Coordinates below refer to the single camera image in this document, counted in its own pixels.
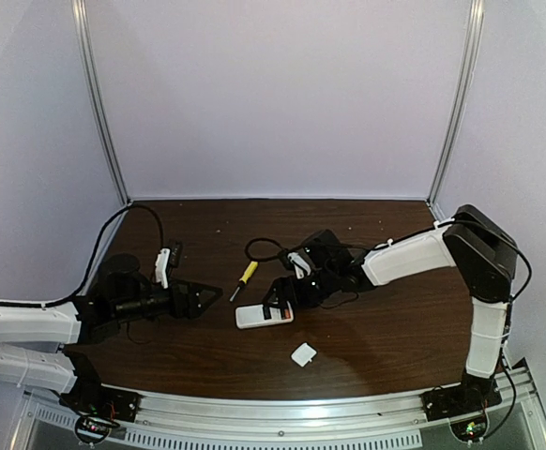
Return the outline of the white red remote control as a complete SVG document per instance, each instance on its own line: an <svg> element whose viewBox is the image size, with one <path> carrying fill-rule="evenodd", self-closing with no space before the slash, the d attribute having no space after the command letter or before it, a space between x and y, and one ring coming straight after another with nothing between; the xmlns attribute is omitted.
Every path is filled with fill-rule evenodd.
<svg viewBox="0 0 546 450"><path fill-rule="evenodd" d="M238 307L235 310L235 325L240 330L291 323L294 318L294 311L290 307L279 309L264 305L251 305Z"/></svg>

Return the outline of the yellow handled screwdriver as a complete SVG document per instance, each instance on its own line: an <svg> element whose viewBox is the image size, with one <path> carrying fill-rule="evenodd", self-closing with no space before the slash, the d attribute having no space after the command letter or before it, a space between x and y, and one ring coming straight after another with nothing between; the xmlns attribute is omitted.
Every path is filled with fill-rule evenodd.
<svg viewBox="0 0 546 450"><path fill-rule="evenodd" d="M251 261L246 269L244 270L242 276L238 280L235 290L233 291L232 295L230 296L229 302L233 303L235 301L235 298L238 296L238 294L247 286L249 283L252 275L256 271L259 263L255 261Z"/></svg>

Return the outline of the white battery cover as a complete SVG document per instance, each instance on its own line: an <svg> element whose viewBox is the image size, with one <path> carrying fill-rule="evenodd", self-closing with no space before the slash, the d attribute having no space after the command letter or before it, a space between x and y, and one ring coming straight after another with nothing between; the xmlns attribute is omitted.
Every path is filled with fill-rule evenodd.
<svg viewBox="0 0 546 450"><path fill-rule="evenodd" d="M298 346L291 354L291 359L301 368L312 362L317 355L317 351L307 342Z"/></svg>

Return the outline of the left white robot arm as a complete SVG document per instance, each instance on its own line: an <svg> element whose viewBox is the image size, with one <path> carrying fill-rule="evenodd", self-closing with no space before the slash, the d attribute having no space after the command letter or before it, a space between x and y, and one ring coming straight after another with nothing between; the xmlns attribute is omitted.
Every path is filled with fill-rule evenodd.
<svg viewBox="0 0 546 450"><path fill-rule="evenodd" d="M140 272L137 257L122 253L100 264L85 295L45 303L0 300L0 344L94 345L136 321L199 318L222 297L222 289L171 277L175 265L169 256L167 248L160 251L154 279Z"/></svg>

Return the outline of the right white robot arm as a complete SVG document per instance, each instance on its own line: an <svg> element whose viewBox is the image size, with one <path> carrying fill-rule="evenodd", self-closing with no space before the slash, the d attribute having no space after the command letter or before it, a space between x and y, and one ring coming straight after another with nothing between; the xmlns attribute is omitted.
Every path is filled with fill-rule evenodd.
<svg viewBox="0 0 546 450"><path fill-rule="evenodd" d="M334 293L360 294L420 273L457 269L474 308L462 384L489 390L508 337L520 255L511 236L474 205L459 207L453 217L427 230L371 248L344 244L329 229L299 248L310 259L311 272L274 280L260 307L268 319L285 317L291 309L316 308Z"/></svg>

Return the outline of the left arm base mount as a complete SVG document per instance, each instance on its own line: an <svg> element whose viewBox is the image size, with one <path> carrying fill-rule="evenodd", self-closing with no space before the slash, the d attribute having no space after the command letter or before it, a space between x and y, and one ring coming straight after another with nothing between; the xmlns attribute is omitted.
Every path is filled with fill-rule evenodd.
<svg viewBox="0 0 546 450"><path fill-rule="evenodd" d="M94 448L123 422L135 421L142 396L135 391L108 387L82 353L66 352L75 377L72 387L57 393L59 403L77 414L73 432L81 444Z"/></svg>

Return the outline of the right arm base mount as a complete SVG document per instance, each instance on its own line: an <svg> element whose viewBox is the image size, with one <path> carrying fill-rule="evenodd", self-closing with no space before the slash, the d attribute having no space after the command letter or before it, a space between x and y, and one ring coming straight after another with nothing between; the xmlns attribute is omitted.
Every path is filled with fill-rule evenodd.
<svg viewBox="0 0 546 450"><path fill-rule="evenodd" d="M436 386L420 395L427 420L448 419L450 432L458 442L468 446L483 444L504 426L516 405L516 385L508 371L504 375L512 398L506 414L496 425L491 424L488 413L490 407L502 402L495 377L483 379L466 372L459 384Z"/></svg>

